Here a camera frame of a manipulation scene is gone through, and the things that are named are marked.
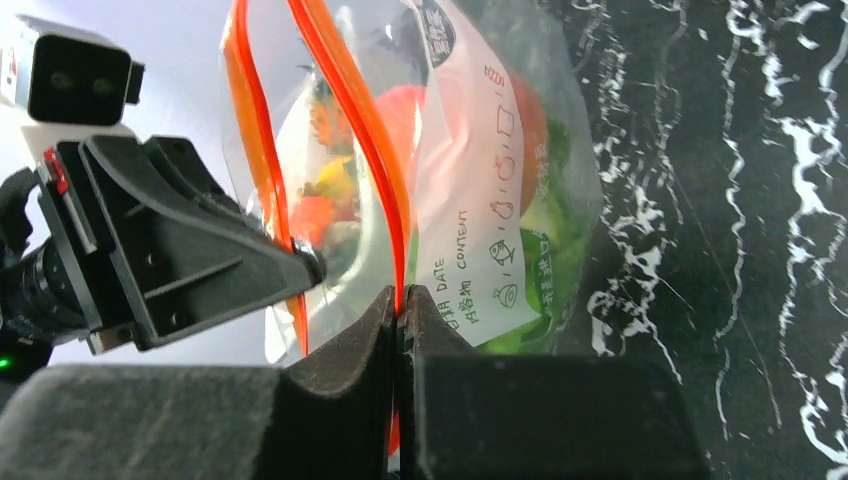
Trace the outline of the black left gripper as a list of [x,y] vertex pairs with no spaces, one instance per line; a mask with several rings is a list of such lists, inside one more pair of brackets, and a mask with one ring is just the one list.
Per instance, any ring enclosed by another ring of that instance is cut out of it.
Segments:
[[218,185],[186,138],[61,142],[1,183],[1,330],[101,355],[150,350],[305,293],[325,277]]

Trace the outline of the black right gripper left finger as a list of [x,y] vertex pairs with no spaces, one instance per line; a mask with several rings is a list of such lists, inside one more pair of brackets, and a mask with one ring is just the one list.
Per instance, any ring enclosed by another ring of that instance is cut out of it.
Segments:
[[380,479],[395,291],[286,369],[59,365],[1,416],[5,479]]

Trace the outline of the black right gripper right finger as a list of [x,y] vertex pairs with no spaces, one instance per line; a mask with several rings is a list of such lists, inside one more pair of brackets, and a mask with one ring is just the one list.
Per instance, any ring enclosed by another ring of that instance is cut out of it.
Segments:
[[397,321],[403,479],[707,479],[683,396],[626,358],[494,355],[471,347],[429,291]]

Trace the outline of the green toy lettuce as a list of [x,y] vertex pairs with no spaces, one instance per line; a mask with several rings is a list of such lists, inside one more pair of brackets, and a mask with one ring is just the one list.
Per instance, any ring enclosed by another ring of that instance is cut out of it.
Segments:
[[492,354],[547,353],[571,313],[582,263],[591,234],[589,215],[575,208],[571,188],[562,178],[571,157],[571,131],[566,122],[547,120],[548,176],[521,218],[526,266],[525,296],[535,319],[479,346]]

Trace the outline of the toy peach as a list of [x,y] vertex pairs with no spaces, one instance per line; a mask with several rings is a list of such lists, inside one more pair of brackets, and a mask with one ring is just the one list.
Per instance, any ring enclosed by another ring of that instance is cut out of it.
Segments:
[[444,216],[463,194],[481,202],[500,188],[520,189],[520,214],[531,206],[549,133],[537,90],[520,76],[510,76],[500,93],[470,80],[401,85],[376,106],[419,222]]

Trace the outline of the clear zip bag orange zipper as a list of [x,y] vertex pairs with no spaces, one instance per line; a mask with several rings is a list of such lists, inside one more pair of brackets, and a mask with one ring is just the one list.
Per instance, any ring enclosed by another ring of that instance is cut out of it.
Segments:
[[222,147],[263,232],[322,279],[265,310],[292,363],[385,286],[495,354],[548,353],[600,178],[562,22],[540,1],[236,1]]

